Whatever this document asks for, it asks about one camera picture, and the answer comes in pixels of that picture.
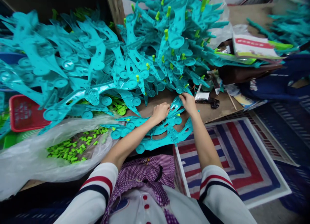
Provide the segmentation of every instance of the hand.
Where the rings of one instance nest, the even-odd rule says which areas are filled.
[[[154,107],[154,111],[150,117],[150,120],[153,121],[154,125],[157,125],[167,117],[169,111],[170,104],[167,104],[167,102],[161,103],[160,105]]]
[[[188,93],[182,93],[181,95],[179,95],[179,97],[183,103],[184,108],[191,117],[197,114],[199,115],[196,108],[195,97]]]

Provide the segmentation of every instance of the white sleeve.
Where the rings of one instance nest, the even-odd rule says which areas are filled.
[[[218,166],[209,165],[203,169],[199,197],[206,205],[207,218],[218,218],[225,224],[256,223],[229,176]]]
[[[98,165],[54,224],[95,223],[105,212],[118,173],[112,163]]]

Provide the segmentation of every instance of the plastic sheet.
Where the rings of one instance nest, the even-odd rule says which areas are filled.
[[[221,14],[220,19],[217,22],[225,22],[229,21],[229,9],[225,2],[225,0],[211,0],[210,4],[218,4],[222,3],[222,5],[219,7],[219,9],[223,9],[224,12]],[[223,28],[213,28],[210,29],[212,35],[215,35],[216,38],[211,38],[210,43],[208,44],[209,47],[212,49],[215,49],[221,44],[221,42],[226,41],[227,39],[230,39],[233,37],[233,28],[232,24],[229,23],[228,25],[224,26]]]
[[[50,131],[0,151],[0,201],[16,194],[30,179],[46,182],[68,182],[81,178],[94,168],[117,142],[110,137],[105,143],[99,143],[89,149],[88,160],[70,164],[61,158],[46,158],[47,147],[59,144],[77,133],[93,130],[101,124],[119,124],[115,121],[120,116],[102,114],[93,119],[70,118],[62,121]]]

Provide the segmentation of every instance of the red white and blue striped rug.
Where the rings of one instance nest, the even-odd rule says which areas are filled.
[[[253,136],[254,129],[247,118],[206,126],[222,166],[244,202],[266,198],[268,193],[275,196],[273,190],[279,191],[273,199],[283,196],[281,192],[285,190],[285,195],[290,193],[266,149],[262,149],[263,144],[257,142],[258,136]],[[198,199],[201,169],[193,133],[178,143],[178,150],[191,197]]]

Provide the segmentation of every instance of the white shirt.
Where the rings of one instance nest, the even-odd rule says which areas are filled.
[[[55,224],[95,223],[105,212],[117,177],[114,164],[98,165]],[[201,181],[203,210],[196,199],[163,185],[170,199],[170,210],[179,223],[256,223],[222,168],[215,165],[205,167]],[[122,195],[111,212],[109,223],[162,224],[167,221],[162,208],[142,187]]]

